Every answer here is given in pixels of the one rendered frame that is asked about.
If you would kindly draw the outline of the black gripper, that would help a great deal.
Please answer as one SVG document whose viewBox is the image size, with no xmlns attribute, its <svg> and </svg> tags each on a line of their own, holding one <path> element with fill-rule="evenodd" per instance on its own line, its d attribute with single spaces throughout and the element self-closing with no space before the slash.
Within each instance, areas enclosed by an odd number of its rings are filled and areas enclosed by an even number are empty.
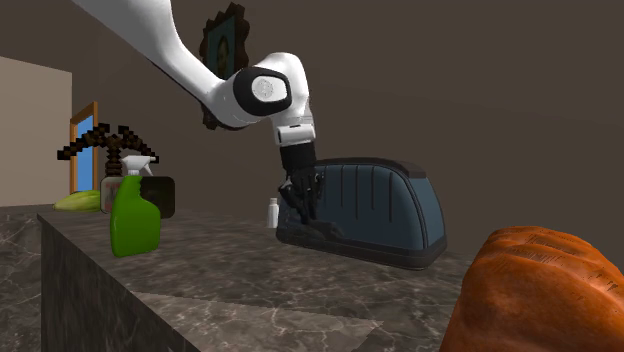
<svg viewBox="0 0 624 352">
<path fill-rule="evenodd" d="M 303 224 L 317 219 L 317 203 L 324 186 L 324 174 L 316 171 L 317 161 L 314 142 L 282 146 L 279 148 L 282 168 L 286 179 L 278 187 L 281 198 L 301 216 Z M 298 187 L 291 176 L 298 172 Z"/>
</svg>

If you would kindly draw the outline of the blue toaster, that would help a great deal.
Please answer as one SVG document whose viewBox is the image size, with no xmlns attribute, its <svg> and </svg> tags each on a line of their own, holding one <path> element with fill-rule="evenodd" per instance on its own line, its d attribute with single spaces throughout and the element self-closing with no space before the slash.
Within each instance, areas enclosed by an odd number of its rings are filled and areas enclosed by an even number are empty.
<svg viewBox="0 0 624 352">
<path fill-rule="evenodd" d="M 324 176 L 317 216 L 330 233 L 302 225 L 282 202 L 281 242 L 407 269 L 426 268 L 446 250 L 442 208 L 419 166 L 347 157 L 319 160 L 316 169 Z"/>
</svg>

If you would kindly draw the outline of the grey and black rounded box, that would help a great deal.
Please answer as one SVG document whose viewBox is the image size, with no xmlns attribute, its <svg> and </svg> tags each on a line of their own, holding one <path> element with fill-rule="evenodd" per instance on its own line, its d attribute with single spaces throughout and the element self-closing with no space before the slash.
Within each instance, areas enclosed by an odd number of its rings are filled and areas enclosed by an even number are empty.
<svg viewBox="0 0 624 352">
<path fill-rule="evenodd" d="M 123 176 L 108 176 L 100 184 L 100 210 L 110 213 Z M 156 205 L 161 218 L 171 218 L 175 214 L 175 182 L 169 176 L 143 176 L 140 196 Z"/>
</svg>

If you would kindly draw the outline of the green spray bottle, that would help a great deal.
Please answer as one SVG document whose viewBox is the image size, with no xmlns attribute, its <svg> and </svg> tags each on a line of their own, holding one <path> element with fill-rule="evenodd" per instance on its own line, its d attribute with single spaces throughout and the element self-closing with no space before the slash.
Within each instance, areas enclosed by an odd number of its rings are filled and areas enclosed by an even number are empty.
<svg viewBox="0 0 624 352">
<path fill-rule="evenodd" d="M 127 257 L 154 251 L 160 242 L 161 214 L 141 196 L 140 171 L 150 176 L 149 163 L 156 158 L 129 155 L 121 159 L 127 175 L 116 193 L 110 216 L 110 244 L 114 256 Z"/>
</svg>

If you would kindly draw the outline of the dark pixelated pickaxe figure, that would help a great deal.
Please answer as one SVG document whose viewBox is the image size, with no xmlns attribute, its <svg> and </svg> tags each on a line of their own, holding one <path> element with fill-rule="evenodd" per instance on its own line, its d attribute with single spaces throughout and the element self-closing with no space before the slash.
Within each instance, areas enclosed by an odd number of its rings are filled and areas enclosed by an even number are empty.
<svg viewBox="0 0 624 352">
<path fill-rule="evenodd" d="M 108 152 L 107 162 L 105 163 L 105 176 L 121 176 L 122 162 L 120 153 L 123 149 L 138 151 L 143 156 L 154 157 L 153 162 L 159 163 L 159 156 L 156 155 L 150 147 L 128 126 L 119 126 L 118 134 L 109 135 L 110 125 L 99 123 L 93 130 L 71 141 L 68 146 L 64 146 L 62 150 L 57 151 L 58 160 L 70 160 L 72 156 L 76 156 L 78 152 L 87 147 L 100 147 Z"/>
</svg>

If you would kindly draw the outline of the yellow-green fruit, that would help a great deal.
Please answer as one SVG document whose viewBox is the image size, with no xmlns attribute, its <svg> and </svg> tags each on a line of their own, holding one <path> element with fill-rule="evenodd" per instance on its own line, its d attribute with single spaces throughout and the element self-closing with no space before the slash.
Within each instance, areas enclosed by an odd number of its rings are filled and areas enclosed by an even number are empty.
<svg viewBox="0 0 624 352">
<path fill-rule="evenodd" d="M 87 190 L 74 192 L 53 205 L 55 211 L 97 212 L 100 210 L 100 191 Z"/>
</svg>

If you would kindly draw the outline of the brown bread loaf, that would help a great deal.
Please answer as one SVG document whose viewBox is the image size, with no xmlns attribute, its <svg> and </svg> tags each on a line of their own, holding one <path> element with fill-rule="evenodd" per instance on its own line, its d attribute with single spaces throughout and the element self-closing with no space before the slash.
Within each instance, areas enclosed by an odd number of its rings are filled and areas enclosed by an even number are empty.
<svg viewBox="0 0 624 352">
<path fill-rule="evenodd" d="M 463 278 L 440 352 L 624 352 L 624 274 L 574 235 L 499 229 Z"/>
</svg>

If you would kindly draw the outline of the dark ornate framed wall picture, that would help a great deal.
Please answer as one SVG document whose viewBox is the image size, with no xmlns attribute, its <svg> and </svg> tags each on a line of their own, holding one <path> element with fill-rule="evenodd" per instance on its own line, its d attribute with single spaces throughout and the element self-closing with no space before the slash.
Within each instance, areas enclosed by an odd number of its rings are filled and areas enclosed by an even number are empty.
<svg viewBox="0 0 624 352">
<path fill-rule="evenodd" d="M 250 24 L 244 15 L 245 8 L 231 2 L 224 12 L 219 11 L 214 19 L 208 19 L 203 28 L 200 58 L 220 79 L 227 80 L 249 64 L 245 42 Z"/>
</svg>

